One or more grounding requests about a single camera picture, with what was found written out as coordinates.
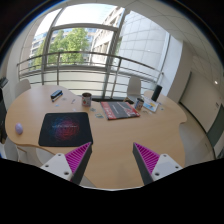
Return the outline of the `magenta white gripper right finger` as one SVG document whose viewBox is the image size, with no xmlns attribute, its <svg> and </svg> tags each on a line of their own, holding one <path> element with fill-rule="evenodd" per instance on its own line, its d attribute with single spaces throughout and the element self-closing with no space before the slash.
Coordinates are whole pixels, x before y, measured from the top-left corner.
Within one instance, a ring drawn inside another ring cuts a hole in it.
<svg viewBox="0 0 224 224">
<path fill-rule="evenodd" d="M 145 185 L 182 169 L 168 154 L 159 155 L 138 143 L 133 144 L 133 155 Z"/>
</svg>

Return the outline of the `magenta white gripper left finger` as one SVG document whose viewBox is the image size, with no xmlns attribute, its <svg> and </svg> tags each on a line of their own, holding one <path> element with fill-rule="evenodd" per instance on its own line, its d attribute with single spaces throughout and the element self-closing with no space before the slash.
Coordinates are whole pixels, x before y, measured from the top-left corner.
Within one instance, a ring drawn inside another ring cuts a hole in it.
<svg viewBox="0 0 224 224">
<path fill-rule="evenodd" d="M 88 142 L 67 154 L 57 153 L 41 168 L 65 180 L 80 184 L 92 154 L 92 143 Z"/>
</svg>

